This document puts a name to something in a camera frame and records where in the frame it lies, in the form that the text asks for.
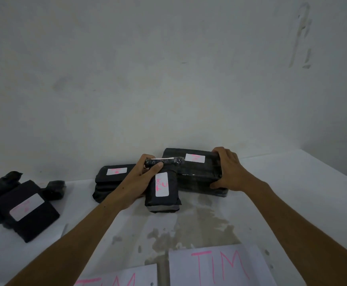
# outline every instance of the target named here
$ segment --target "white table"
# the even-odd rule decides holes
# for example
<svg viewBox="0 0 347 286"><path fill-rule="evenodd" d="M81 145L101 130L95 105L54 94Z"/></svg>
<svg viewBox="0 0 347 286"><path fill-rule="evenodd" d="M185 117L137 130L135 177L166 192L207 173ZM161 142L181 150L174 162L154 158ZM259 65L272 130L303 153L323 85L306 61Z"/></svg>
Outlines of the white table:
<svg viewBox="0 0 347 286"><path fill-rule="evenodd" d="M307 220L347 248L347 177L302 150L241 160L248 171L268 182L276 194ZM67 231L97 203L94 180L67 182L53 205ZM180 192L174 214L152 214L139 199L122 211L88 262L83 276L158 263L159 286L169 285L167 251L234 243L259 246L279 286L304 285L271 229L241 192L228 197Z"/></svg>

